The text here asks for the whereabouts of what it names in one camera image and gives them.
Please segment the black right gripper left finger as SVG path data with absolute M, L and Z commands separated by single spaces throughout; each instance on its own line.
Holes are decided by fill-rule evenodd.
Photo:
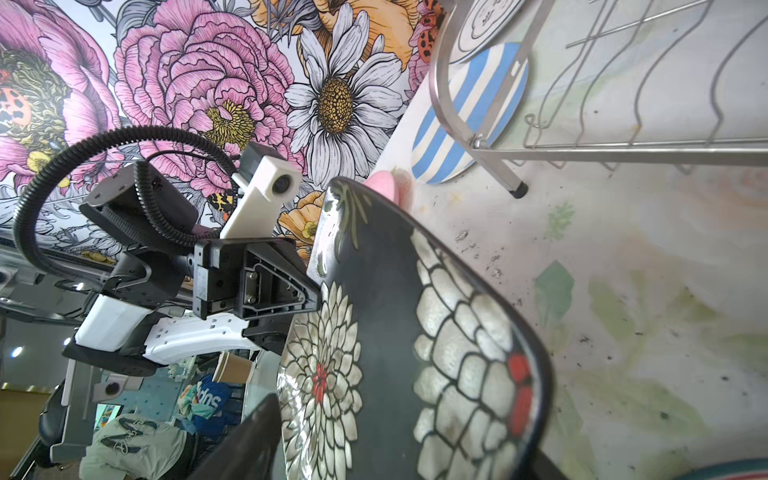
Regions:
M 277 395 L 272 393 L 189 474 L 188 479 L 271 479 L 280 438 L 279 402 Z

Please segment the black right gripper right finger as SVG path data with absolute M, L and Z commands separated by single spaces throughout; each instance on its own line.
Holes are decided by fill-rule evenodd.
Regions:
M 568 477 L 541 450 L 532 455 L 528 478 L 531 480 L 568 480 Z

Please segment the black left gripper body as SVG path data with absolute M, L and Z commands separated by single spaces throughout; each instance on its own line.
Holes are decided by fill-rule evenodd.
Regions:
M 195 315 L 232 313 L 247 322 L 244 338 L 276 354 L 294 316 L 321 305 L 320 286 L 307 275 L 296 244 L 283 238 L 201 240 L 191 273 Z

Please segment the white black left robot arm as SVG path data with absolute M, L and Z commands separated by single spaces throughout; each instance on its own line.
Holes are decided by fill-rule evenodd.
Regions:
M 112 273 L 97 280 L 99 294 L 64 348 L 66 377 L 39 427 L 44 462 L 85 455 L 97 405 L 123 390 L 122 383 L 101 382 L 102 372 L 128 380 L 199 354 L 283 351 L 295 315 L 315 311 L 320 301 L 293 241 L 271 234 L 300 180 L 293 166 L 269 156 L 241 170 L 223 231 L 193 246 L 170 243 L 146 219 L 141 203 L 150 200 L 185 232 L 194 225 L 189 202 L 148 162 L 91 192 L 85 210 L 129 246 Z

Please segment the pink round plate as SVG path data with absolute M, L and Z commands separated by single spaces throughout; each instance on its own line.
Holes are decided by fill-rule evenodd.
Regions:
M 412 180 L 404 170 L 374 172 L 363 184 L 401 209 L 409 210 L 411 208 Z

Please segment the white plate with colored dots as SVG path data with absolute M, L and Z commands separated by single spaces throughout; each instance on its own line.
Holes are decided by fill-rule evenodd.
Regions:
M 696 469 L 677 480 L 767 480 L 768 460 L 747 459 Z

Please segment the blue white striped plate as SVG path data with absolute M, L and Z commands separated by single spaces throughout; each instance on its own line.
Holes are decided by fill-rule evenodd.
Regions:
M 459 67 L 450 79 L 449 87 L 454 107 L 472 131 L 480 129 L 492 102 L 500 90 L 507 71 L 520 46 L 516 43 L 495 45 L 483 51 L 467 64 Z M 512 120 L 521 103 L 528 80 L 528 72 L 517 80 L 512 92 L 492 125 L 487 141 L 494 143 Z M 433 109 L 423 116 L 412 148 L 411 171 L 416 180 L 426 184 L 440 184 L 466 171 L 475 160 L 456 143 L 437 120 Z

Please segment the white plate with black rings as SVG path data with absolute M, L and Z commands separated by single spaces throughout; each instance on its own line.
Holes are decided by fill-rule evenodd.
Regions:
M 453 45 L 450 63 L 468 61 L 500 34 L 517 15 L 525 0 L 476 0 L 461 1 L 471 5 L 461 19 L 461 29 Z

